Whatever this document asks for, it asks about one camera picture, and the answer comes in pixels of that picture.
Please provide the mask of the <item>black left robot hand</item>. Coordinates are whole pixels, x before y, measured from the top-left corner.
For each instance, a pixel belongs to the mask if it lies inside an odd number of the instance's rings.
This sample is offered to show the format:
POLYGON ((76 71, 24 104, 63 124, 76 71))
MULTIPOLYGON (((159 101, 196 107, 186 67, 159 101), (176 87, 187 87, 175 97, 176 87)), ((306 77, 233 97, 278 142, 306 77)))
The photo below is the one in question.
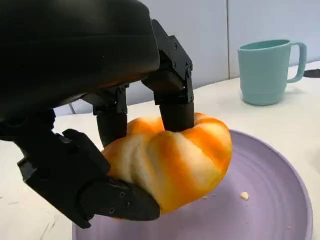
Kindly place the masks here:
POLYGON ((54 108, 93 106, 103 146, 127 134, 126 89, 153 91, 164 128, 194 125, 193 64, 137 0, 3 0, 0 3, 0 138, 23 154, 24 182, 79 227, 95 215, 160 216, 140 187, 108 176, 82 132, 54 133, 54 108))

